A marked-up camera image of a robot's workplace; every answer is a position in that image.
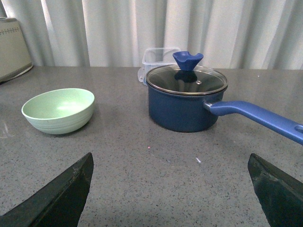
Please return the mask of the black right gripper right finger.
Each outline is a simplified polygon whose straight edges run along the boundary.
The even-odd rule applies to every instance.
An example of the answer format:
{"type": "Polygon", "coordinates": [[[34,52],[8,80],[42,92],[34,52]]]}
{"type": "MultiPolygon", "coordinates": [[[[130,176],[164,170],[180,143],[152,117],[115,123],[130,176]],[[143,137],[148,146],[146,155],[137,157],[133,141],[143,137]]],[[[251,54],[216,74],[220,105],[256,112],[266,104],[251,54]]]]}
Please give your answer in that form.
{"type": "Polygon", "coordinates": [[[252,153],[248,170],[254,192],[272,227],[303,225],[303,183],[252,153]]]}

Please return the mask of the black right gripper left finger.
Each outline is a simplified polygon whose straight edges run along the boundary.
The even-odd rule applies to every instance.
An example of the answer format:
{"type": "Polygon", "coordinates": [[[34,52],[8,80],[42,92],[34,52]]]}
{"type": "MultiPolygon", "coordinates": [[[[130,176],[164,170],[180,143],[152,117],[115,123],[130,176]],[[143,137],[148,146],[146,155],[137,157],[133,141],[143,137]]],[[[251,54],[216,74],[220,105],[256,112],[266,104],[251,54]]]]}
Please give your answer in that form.
{"type": "Polygon", "coordinates": [[[86,154],[30,198],[1,216],[2,227],[76,227],[94,169],[86,154]]]}

